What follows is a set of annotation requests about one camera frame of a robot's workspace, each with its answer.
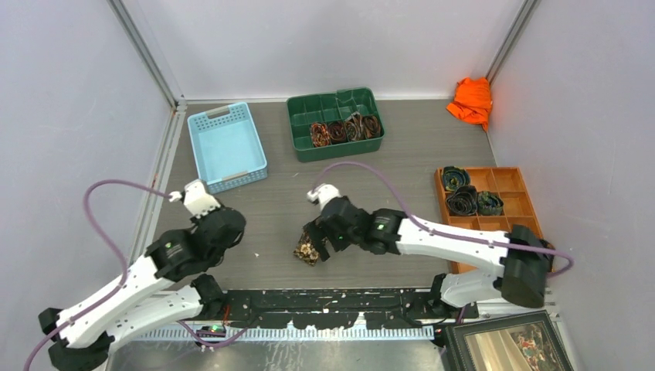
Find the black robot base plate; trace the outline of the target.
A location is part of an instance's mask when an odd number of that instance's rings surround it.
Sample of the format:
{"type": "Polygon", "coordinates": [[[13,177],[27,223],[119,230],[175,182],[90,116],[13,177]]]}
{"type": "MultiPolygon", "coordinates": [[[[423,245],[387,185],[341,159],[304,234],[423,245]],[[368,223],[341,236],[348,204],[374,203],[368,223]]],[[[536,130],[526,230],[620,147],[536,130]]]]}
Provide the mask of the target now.
{"type": "Polygon", "coordinates": [[[229,290],[195,321],[267,329],[352,328],[362,317],[367,329],[442,325],[460,312],[438,312],[428,289],[361,288],[308,290],[229,290]]]}

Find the brown floral tie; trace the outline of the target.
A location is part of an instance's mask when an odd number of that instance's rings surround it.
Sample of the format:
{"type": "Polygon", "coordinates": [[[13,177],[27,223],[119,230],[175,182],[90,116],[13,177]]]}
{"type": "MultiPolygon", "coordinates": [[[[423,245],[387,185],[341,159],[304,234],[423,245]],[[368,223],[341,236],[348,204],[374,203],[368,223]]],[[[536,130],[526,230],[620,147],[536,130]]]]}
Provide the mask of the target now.
{"type": "Polygon", "coordinates": [[[320,252],[315,247],[314,241],[311,239],[307,231],[304,231],[300,235],[300,239],[293,251],[293,255],[311,267],[315,266],[321,259],[320,252]]]}

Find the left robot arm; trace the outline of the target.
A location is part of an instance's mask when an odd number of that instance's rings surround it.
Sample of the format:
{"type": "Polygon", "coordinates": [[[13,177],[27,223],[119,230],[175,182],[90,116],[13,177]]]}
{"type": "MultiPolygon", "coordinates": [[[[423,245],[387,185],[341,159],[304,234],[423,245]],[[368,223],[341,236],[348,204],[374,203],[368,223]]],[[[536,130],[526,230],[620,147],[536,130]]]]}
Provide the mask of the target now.
{"type": "Polygon", "coordinates": [[[241,241],[246,219],[222,206],[192,222],[164,232],[126,274],[85,301],[39,314],[55,369],[96,369],[124,344],[161,325],[224,312],[226,294],[206,271],[241,241]]]}

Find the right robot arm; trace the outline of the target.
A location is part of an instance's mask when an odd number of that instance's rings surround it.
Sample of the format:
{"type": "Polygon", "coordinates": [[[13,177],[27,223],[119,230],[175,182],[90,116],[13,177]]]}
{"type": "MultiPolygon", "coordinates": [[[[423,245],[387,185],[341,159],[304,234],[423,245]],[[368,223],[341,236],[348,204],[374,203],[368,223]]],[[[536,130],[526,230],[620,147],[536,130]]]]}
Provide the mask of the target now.
{"type": "Polygon", "coordinates": [[[523,226],[509,233],[485,232],[416,218],[394,209],[368,213],[346,196],[309,196],[319,206],[318,227],[335,250],[351,245],[376,255],[419,255],[472,266],[464,274],[436,278],[431,312],[450,316],[469,303],[502,298],[523,308],[545,304],[549,259],[537,252],[540,241],[523,226]]]}

